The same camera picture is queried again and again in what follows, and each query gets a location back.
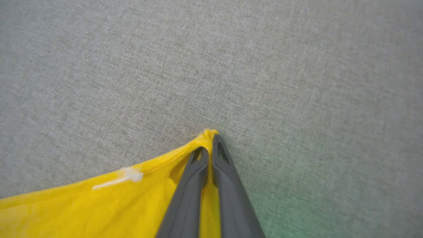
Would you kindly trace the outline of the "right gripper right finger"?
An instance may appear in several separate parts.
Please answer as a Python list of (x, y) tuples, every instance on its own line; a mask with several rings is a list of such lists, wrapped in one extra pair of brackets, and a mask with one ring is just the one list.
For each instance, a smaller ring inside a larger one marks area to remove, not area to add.
[(222, 238), (264, 238), (263, 229), (223, 137), (212, 145), (213, 183), (218, 188)]

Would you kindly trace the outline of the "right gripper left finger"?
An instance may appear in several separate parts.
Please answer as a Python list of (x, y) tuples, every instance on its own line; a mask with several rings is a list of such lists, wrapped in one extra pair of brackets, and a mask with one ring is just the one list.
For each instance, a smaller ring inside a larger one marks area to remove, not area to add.
[(157, 238), (198, 238), (202, 189), (208, 178), (209, 153), (198, 147), (191, 152), (181, 179), (157, 231)]

